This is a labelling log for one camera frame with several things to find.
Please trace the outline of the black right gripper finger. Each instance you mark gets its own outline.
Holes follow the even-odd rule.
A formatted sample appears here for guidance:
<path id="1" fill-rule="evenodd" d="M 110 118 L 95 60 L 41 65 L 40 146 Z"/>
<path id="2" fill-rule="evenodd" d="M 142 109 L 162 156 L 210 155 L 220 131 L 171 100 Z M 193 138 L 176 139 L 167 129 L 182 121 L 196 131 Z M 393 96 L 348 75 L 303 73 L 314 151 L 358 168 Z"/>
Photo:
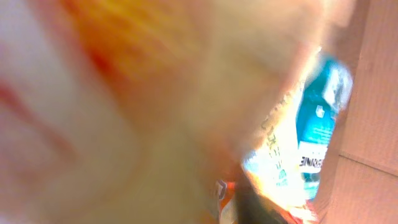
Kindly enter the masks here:
<path id="1" fill-rule="evenodd" d="M 245 174 L 240 174 L 236 183 L 236 209 L 238 224 L 296 224 L 285 210 L 268 198 L 254 191 Z"/>

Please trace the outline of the teal mouthwash bottle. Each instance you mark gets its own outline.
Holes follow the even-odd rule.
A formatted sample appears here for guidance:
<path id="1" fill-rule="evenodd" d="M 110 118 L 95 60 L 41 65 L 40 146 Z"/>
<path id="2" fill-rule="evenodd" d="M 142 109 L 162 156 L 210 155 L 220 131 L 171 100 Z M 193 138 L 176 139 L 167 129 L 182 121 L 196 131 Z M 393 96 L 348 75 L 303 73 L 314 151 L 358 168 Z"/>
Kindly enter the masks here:
<path id="1" fill-rule="evenodd" d="M 321 53 L 304 86 L 296 117 L 299 169 L 307 200 L 320 185 L 320 171 L 340 111 L 345 110 L 353 87 L 348 68 L 329 54 Z"/>

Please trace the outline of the large yellow snack bag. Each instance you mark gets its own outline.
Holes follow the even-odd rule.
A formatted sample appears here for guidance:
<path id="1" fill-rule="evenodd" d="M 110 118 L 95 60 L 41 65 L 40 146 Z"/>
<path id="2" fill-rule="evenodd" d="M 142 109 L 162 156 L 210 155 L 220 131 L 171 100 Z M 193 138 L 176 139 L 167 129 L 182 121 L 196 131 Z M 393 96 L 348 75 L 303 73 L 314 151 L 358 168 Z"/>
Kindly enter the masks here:
<path id="1" fill-rule="evenodd" d="M 354 1 L 2 1 L 1 222 L 202 223 Z"/>

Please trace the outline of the light green snack pouch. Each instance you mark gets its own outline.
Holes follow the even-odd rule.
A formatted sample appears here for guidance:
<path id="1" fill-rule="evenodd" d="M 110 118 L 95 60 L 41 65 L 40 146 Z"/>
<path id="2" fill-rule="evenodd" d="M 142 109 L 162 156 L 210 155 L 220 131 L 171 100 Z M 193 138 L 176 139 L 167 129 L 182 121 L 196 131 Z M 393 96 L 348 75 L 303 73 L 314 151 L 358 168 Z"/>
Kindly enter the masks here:
<path id="1" fill-rule="evenodd" d="M 254 134 L 255 145 L 242 163 L 257 193 L 282 208 L 305 204 L 296 132 L 301 96 L 286 95 L 273 108 Z"/>

